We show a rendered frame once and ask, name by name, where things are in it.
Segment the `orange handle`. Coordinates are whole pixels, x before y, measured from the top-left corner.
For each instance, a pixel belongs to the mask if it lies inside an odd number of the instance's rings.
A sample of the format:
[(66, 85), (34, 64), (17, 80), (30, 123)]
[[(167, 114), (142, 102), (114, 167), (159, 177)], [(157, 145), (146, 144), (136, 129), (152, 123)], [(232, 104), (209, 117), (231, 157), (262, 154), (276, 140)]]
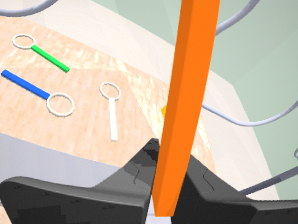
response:
[(184, 184), (206, 91), (220, 2), (181, 0), (172, 79), (152, 192), (156, 217), (173, 216)]

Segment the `blue handle with white loop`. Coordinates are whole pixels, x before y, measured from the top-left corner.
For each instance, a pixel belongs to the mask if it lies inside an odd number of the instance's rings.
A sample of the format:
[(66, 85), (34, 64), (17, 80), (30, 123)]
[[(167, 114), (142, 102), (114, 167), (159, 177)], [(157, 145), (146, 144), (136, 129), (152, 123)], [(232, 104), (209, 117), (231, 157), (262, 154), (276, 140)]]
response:
[[(13, 75), (13, 73), (7, 71), (7, 69), (4, 69), (4, 71), (1, 72), (1, 76), (7, 77), (8, 80), (12, 80), (13, 83), (19, 84), (23, 88), (27, 88), (29, 92), (33, 93), (33, 95), (39, 95), (40, 97), (43, 97), (44, 100), (47, 100), (47, 107), (49, 108), (49, 112), (55, 113), (56, 116), (71, 115), (71, 113), (74, 111), (74, 108), (76, 108), (76, 105), (74, 105), (74, 100), (71, 99), (71, 97), (69, 97), (68, 95), (65, 95), (65, 93), (56, 92), (56, 93), (52, 93), (52, 95), (49, 95), (48, 92), (41, 91), (41, 89), (37, 88), (35, 84), (32, 85), (31, 83), (28, 83), (27, 80), (21, 79), (20, 76)], [(49, 107), (49, 100), (51, 100), (52, 97), (56, 96), (56, 95), (67, 97), (68, 100), (72, 101), (71, 111), (69, 111), (68, 113), (57, 113), (57, 112), (53, 111), (53, 109), (51, 107)]]

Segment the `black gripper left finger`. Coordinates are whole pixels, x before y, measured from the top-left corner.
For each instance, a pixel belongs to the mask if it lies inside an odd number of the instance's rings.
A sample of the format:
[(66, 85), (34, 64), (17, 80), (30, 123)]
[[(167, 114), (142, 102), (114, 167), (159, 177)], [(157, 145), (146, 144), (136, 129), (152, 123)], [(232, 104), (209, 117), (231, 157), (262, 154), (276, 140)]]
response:
[(0, 183), (0, 201), (12, 224), (145, 224), (158, 152), (160, 140), (152, 137), (92, 188), (9, 177)]

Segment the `yellow rectangular block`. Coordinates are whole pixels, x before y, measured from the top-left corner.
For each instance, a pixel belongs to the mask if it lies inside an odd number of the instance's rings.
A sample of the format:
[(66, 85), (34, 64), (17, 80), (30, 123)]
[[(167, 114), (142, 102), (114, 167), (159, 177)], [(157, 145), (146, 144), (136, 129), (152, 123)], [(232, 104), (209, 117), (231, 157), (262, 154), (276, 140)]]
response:
[(166, 112), (166, 105), (164, 108), (161, 109), (162, 115), (164, 115), (164, 119), (165, 119), (165, 112)]

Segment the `green-handled loop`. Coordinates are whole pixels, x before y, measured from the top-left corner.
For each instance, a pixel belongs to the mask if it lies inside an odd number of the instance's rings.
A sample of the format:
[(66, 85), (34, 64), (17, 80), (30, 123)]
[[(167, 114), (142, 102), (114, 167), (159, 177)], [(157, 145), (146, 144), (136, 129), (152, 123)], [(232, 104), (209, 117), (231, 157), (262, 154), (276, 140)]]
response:
[[(23, 36), (23, 35), (27, 37), (28, 36), (31, 37), (31, 39), (33, 39), (33, 44), (28, 45), (28, 47), (23, 47), (23, 45), (16, 44), (15, 43), (16, 37)], [(55, 57), (49, 56), (49, 53), (44, 52), (43, 49), (40, 49), (39, 47), (37, 47), (37, 45), (35, 45), (36, 44), (35, 37), (32, 37), (31, 35), (27, 35), (27, 34), (19, 34), (19, 35), (13, 36), (12, 41), (13, 41), (13, 45), (16, 45), (16, 47), (20, 47), (21, 49), (24, 49), (24, 48), (33, 49), (33, 51), (39, 53), (40, 56), (43, 56), (45, 60), (48, 59), (48, 61), (51, 61), (52, 64), (56, 64), (56, 67), (59, 67), (61, 71), (65, 71), (65, 72), (69, 71), (69, 67), (67, 67), (67, 65), (64, 65), (63, 63), (61, 63), (61, 61), (57, 61)]]

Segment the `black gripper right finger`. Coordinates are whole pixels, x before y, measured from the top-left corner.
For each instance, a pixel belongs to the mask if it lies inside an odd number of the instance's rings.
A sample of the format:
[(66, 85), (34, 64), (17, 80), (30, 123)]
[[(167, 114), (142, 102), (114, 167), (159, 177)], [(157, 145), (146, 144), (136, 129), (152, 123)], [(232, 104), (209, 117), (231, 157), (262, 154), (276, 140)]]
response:
[(298, 224), (298, 200), (253, 200), (190, 153), (170, 224)]

